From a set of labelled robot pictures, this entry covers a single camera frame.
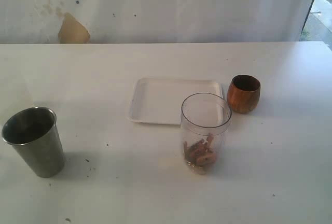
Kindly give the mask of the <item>brown food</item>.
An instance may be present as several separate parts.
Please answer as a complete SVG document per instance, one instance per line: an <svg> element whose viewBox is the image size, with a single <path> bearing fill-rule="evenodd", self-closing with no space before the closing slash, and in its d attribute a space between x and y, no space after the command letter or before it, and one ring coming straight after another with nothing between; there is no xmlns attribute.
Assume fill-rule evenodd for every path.
<svg viewBox="0 0 332 224"><path fill-rule="evenodd" d="M188 145L186 141L183 142L183 153L186 163L198 169L207 169L212 166L217 159L216 152L212 148L214 137L208 135L192 145Z"/></svg>

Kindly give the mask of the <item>clear plastic measuring cup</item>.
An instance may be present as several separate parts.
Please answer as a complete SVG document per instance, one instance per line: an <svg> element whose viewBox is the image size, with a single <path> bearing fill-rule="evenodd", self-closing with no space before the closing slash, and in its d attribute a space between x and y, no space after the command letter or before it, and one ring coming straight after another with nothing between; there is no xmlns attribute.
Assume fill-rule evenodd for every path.
<svg viewBox="0 0 332 224"><path fill-rule="evenodd" d="M183 153L183 142L188 145L206 138L208 135L214 137L212 148L216 152L218 161L221 146L225 140L226 131L230 126L232 111L228 103L220 96L211 93L195 93L184 99L181 105L181 148ZM190 170L199 175L209 173L216 162L207 169L198 169L185 164Z"/></svg>

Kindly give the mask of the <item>stainless steel cup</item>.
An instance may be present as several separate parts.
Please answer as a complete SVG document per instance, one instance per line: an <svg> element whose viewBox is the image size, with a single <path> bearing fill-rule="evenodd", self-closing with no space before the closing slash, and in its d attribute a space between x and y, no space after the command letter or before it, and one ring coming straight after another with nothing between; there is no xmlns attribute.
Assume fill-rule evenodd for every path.
<svg viewBox="0 0 332 224"><path fill-rule="evenodd" d="M41 178L53 177L64 168L57 116L50 108L31 107L16 113L3 125L2 139Z"/></svg>

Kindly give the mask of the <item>brown wooden cup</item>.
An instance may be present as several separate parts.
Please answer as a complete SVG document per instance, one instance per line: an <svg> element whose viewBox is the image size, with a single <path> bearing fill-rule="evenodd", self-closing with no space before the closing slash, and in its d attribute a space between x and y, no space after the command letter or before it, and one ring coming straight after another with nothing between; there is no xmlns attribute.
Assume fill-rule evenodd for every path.
<svg viewBox="0 0 332 224"><path fill-rule="evenodd" d="M233 77L227 92L227 102L231 110L241 114L253 111L259 102L260 89L260 81L253 76Z"/></svg>

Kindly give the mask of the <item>white backdrop cloth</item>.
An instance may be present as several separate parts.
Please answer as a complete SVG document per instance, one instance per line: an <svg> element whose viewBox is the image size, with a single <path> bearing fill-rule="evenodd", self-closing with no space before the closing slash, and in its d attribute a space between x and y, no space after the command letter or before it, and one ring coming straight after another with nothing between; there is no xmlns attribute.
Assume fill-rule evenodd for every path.
<svg viewBox="0 0 332 224"><path fill-rule="evenodd" d="M297 41L313 0L1 0L1 43L57 43L66 13L92 43Z"/></svg>

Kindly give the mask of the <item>white rectangular tray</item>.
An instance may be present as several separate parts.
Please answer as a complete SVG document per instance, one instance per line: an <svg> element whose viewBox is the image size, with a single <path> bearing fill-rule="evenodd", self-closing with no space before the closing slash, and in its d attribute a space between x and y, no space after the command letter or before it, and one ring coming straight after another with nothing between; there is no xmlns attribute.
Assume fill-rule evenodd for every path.
<svg viewBox="0 0 332 224"><path fill-rule="evenodd" d="M195 93L223 97L222 87L212 80L141 78L129 108L129 120L137 123L180 125L181 105Z"/></svg>

